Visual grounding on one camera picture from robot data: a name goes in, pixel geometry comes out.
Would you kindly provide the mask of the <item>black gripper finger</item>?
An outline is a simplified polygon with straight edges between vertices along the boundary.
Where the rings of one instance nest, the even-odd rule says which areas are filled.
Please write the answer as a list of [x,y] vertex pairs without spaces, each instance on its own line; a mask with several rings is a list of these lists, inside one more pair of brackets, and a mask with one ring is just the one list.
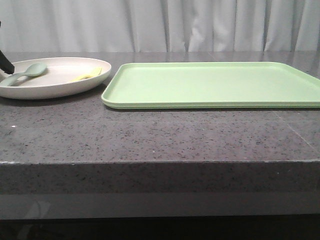
[[0,69],[9,75],[15,72],[15,66],[7,59],[2,51],[0,51]]

